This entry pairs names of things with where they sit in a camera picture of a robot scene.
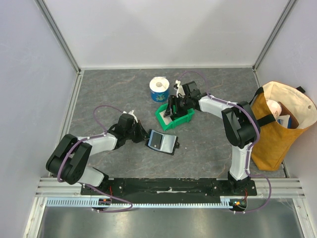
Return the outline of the green plastic bin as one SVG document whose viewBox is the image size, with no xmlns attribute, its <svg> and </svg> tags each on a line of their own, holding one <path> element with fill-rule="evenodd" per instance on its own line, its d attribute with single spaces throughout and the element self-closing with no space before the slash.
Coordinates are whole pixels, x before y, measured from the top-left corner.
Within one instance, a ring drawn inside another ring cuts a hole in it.
<svg viewBox="0 0 317 238">
<path fill-rule="evenodd" d="M 158 119 L 159 124 L 161 125 L 163 131 L 167 131 L 170 129 L 175 129 L 177 126 L 188 123 L 191 121 L 195 111 L 193 109 L 189 109 L 187 114 L 180 117 L 164 117 L 164 113 L 167 109 L 167 103 L 161 105 L 155 112 L 155 116 Z"/>
</svg>

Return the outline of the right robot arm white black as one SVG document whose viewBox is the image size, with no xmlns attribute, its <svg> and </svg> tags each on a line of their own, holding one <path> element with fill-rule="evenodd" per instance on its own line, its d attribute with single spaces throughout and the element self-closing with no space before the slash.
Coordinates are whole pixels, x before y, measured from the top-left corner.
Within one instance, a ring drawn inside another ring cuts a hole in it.
<svg viewBox="0 0 317 238">
<path fill-rule="evenodd" d="M 233 103 L 202 93 L 195 81 L 181 84 L 175 81 L 176 95 L 168 97 L 166 109 L 158 113 L 163 126 L 174 126 L 189 110 L 209 113 L 222 119 L 225 135 L 232 145 L 231 167 L 227 189 L 240 194 L 251 180 L 250 159 L 254 144 L 260 138 L 260 126 L 248 102 Z"/>
</svg>

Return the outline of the black VIP card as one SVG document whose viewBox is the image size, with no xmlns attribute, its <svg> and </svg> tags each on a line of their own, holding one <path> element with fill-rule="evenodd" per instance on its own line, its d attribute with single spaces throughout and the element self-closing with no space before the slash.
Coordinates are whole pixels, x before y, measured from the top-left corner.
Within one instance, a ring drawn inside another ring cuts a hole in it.
<svg viewBox="0 0 317 238">
<path fill-rule="evenodd" d="M 162 138 L 163 138 L 163 135 L 161 133 L 158 133 L 152 130 L 147 146 L 151 149 L 159 151 L 161 148 Z"/>
</svg>

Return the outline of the black leather card holder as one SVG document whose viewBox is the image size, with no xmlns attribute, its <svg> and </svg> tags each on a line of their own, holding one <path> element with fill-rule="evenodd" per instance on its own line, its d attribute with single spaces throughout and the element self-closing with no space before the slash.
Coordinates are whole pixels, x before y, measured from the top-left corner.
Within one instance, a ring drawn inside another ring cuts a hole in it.
<svg viewBox="0 0 317 238">
<path fill-rule="evenodd" d="M 163 138 L 162 138 L 160 150 L 159 151 L 154 150 L 154 149 L 152 149 L 152 150 L 160 152 L 160 153 L 165 153 L 168 155 L 174 155 L 175 150 L 179 149 L 179 147 L 180 147 L 180 144 L 178 142 L 178 136 L 165 134 L 165 133 L 161 133 L 161 134 L 163 135 Z"/>
</svg>

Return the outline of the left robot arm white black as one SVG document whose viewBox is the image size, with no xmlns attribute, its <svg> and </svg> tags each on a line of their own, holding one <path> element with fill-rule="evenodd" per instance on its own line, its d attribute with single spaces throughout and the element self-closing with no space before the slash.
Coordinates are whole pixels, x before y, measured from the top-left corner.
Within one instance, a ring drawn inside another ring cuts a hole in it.
<svg viewBox="0 0 317 238">
<path fill-rule="evenodd" d="M 89 157 L 104 151 L 116 150 L 127 140 L 140 143 L 149 138 L 134 111 L 124 112 L 117 123 L 101 134 L 88 137 L 65 135 L 49 157 L 46 169 L 56 175 L 59 182 L 69 185 L 89 184 L 93 191 L 102 195 L 109 189 L 109 183 L 105 180 L 106 174 L 89 167 Z"/>
</svg>

